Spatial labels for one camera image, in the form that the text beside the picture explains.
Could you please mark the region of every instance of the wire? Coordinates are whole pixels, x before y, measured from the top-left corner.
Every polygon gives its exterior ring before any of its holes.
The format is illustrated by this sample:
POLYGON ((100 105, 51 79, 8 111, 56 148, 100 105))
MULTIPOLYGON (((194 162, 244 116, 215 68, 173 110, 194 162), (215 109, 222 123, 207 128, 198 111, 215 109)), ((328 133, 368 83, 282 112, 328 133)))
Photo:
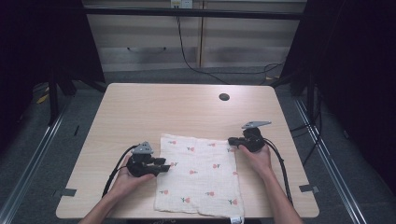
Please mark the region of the wire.
POLYGON ((283 180, 285 182, 285 191, 286 191, 286 196, 288 196, 289 201, 291 202, 291 204, 293 204, 293 199, 291 198, 291 193, 290 193, 290 187, 289 187, 289 180, 288 180, 288 174, 286 173, 286 167, 285 167, 285 162, 282 159, 282 157, 280 156, 279 151, 277 150, 276 146, 274 145, 273 142, 271 142, 269 139, 267 138, 263 138, 265 144, 268 145, 268 147, 270 147, 276 154, 277 159, 279 160, 280 163, 280 168, 282 169, 282 174, 283 174, 283 180))
POLYGON ((308 156, 306 156, 305 160, 303 161, 303 166, 306 165, 306 163, 308 162, 312 153, 314 152, 315 148, 317 147, 319 141, 321 140, 321 131, 322 131, 321 101, 322 101, 322 96, 319 92, 317 92, 317 97, 318 97, 319 131, 318 131, 318 135, 316 136, 317 140, 315 141, 315 144, 309 150, 308 156))
POLYGON ((278 66, 283 65, 285 63, 285 62, 283 62, 283 63, 270 63, 270 64, 267 64, 267 65, 264 66, 264 71, 262 71, 262 72, 252 72, 252 73, 247 73, 247 72, 210 72, 209 73, 209 72, 200 71, 200 70, 197 70, 195 68, 192 68, 189 65, 189 63, 187 62, 186 54, 184 52, 183 39, 181 37, 180 17, 177 17, 177 29, 178 29, 178 37, 180 39, 180 46, 181 46, 181 53, 183 55, 183 60, 184 60, 184 63, 190 68, 190 70, 192 70, 194 72, 197 72, 197 73, 208 75, 210 77, 213 77, 216 80, 218 80, 218 81, 220 81, 220 82, 222 82, 222 83, 224 83, 226 85, 231 85, 231 84, 226 82, 226 81, 224 81, 224 80, 222 80, 222 79, 220 79, 220 78, 218 78, 218 77, 216 77, 216 76, 214 76, 214 75, 221 75, 221 74, 234 74, 234 75, 259 75, 259 74, 265 74, 266 75, 267 72, 269 72, 271 70, 274 70, 278 66))
MULTIPOLYGON (((319 98, 318 97, 318 99, 317 99, 317 114, 314 116, 314 123, 315 123, 315 121, 318 119, 318 116, 319 116, 319 114, 320 114, 320 111, 321 111, 321 97, 319 98)), ((299 130, 301 130, 301 129, 304 129, 304 128, 307 128, 307 127, 311 127, 311 126, 313 126, 313 124, 312 124, 313 122, 312 122, 312 120, 309 122, 309 123, 307 123, 307 124, 303 124, 303 125, 301 125, 301 126, 299 126, 299 127, 296 127, 296 128, 293 128, 293 129, 290 129, 290 132, 292 133, 292 132, 295 132, 295 131, 299 131, 299 130)))
MULTIPOLYGON (((332 24, 332 29, 331 29, 331 32, 330 32, 330 34, 329 34, 329 38, 327 39, 326 44, 325 44, 325 48, 324 48, 324 50, 322 51, 322 54, 320 55, 320 58, 319 58, 319 64, 321 64, 320 61, 323 61, 324 55, 325 55, 326 51, 328 50, 328 48, 329 48, 329 46, 330 46, 330 42, 331 42, 331 39, 332 39, 334 30, 335 30, 335 26, 336 26, 336 24, 337 24, 337 22, 338 22, 338 20, 339 20, 339 18, 340 18, 341 11, 342 11, 342 9, 344 8, 345 4, 346 4, 346 0, 343 1, 342 5, 341 5, 341 7, 340 7, 340 10, 338 10, 337 17, 335 18, 335 21, 334 21, 334 23, 332 24)), ((318 135, 317 135, 317 140, 315 141, 314 146, 313 146, 313 147, 311 148, 311 150, 309 151, 308 156, 305 158, 305 160, 304 160, 304 162, 303 162, 303 166, 305 166, 306 162, 307 162, 308 159, 311 157, 311 155, 312 155, 314 149, 316 148, 316 146, 317 146, 319 140, 321 139, 321 128, 322 128, 322 120, 321 120, 321 115, 320 115, 320 127, 319 127, 319 132, 318 132, 318 135)))
POLYGON ((117 165, 116 165, 116 167, 114 168, 113 172, 111 172, 111 175, 108 177, 107 183, 106 183, 105 188, 104 188, 104 190, 103 190, 102 198, 105 197, 105 195, 107 194, 108 189, 110 188, 111 181, 113 181, 114 176, 116 175, 116 173, 119 171, 119 169, 125 167, 125 166, 121 166, 121 167, 119 168, 120 163, 122 162, 122 159, 125 157, 125 155, 126 155, 129 151, 131 151, 133 148, 136 148, 136 147, 137 147, 137 146, 132 146, 132 147, 126 149, 126 151, 122 154, 122 156, 121 156, 119 162, 117 162, 117 165))
POLYGON ((295 136, 292 136, 292 138, 298 138, 298 137, 301 137, 301 136, 303 136, 303 135, 306 135, 308 133, 308 131, 305 131, 305 132, 303 132, 303 133, 300 133, 300 134, 297 134, 297 135, 295 135, 295 136))

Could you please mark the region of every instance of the white towel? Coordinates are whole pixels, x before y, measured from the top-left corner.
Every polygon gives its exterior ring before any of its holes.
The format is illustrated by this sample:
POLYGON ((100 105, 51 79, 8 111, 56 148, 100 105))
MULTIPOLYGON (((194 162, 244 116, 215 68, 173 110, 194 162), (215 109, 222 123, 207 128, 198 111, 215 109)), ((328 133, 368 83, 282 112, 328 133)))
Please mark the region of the white towel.
POLYGON ((227 141, 163 134, 161 157, 171 165, 157 177, 157 211, 243 217, 235 153, 227 141))

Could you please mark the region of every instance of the black hole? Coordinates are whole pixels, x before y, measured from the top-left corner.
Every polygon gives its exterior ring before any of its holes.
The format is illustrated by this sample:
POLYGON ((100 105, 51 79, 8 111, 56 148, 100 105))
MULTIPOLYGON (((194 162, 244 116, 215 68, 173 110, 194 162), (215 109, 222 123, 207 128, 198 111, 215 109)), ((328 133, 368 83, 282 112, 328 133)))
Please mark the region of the black hole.
POLYGON ((222 93, 219 95, 219 98, 222 101, 228 101, 228 100, 230 100, 230 95, 228 95, 227 93, 222 93))

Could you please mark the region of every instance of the black tape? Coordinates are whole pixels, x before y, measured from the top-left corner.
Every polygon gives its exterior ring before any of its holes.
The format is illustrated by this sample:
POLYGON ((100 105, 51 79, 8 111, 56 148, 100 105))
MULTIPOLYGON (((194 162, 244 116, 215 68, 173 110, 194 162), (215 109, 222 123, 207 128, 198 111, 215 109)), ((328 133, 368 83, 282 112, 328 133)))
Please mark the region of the black tape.
POLYGON ((76 195, 76 189, 57 189, 53 192, 52 197, 61 198, 62 196, 74 197, 76 195))
POLYGON ((308 191, 312 191, 314 194, 319 193, 319 189, 316 186, 312 187, 310 185, 301 185, 301 186, 299 186, 299 188, 302 193, 308 192, 308 191))

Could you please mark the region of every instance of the tape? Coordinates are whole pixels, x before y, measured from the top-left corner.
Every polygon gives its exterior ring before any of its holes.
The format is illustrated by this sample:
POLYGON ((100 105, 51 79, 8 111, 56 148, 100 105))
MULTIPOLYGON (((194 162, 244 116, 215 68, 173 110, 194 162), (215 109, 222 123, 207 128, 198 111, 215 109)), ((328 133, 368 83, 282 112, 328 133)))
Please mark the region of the tape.
POLYGON ((76 189, 57 189, 53 192, 52 197, 62 198, 62 196, 74 197, 76 194, 76 189))
POLYGON ((231 224, 244 224, 244 217, 230 217, 231 224))
POLYGON ((311 187, 310 185, 299 186, 302 193, 312 191, 314 194, 319 193, 319 188, 317 186, 311 187))

